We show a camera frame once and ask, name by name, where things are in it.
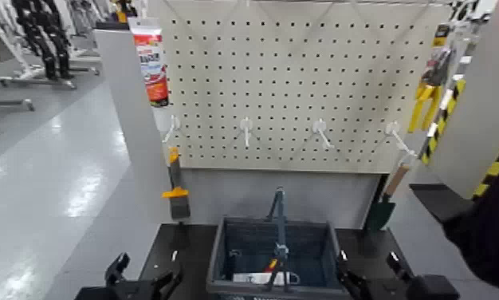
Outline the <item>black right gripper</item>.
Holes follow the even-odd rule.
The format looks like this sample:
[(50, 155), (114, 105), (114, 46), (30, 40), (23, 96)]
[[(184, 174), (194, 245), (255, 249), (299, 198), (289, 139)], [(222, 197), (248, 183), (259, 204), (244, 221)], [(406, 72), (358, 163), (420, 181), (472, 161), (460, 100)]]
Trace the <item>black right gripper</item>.
[(436, 274), (412, 276), (399, 256), (391, 251), (387, 265), (396, 278), (371, 280), (371, 293), (367, 280), (348, 267), (344, 250), (336, 256), (336, 277), (355, 300), (458, 300), (460, 294), (447, 277)]

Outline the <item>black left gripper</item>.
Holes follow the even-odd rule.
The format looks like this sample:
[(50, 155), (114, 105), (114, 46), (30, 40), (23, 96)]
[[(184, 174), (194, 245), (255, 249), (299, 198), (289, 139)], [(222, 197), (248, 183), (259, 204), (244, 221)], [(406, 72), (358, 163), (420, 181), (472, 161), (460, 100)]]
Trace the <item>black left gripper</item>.
[(126, 252), (120, 253), (104, 272), (107, 286), (82, 287), (75, 300), (168, 300), (183, 281), (183, 271), (169, 270), (152, 281), (126, 281), (124, 270), (130, 263)]

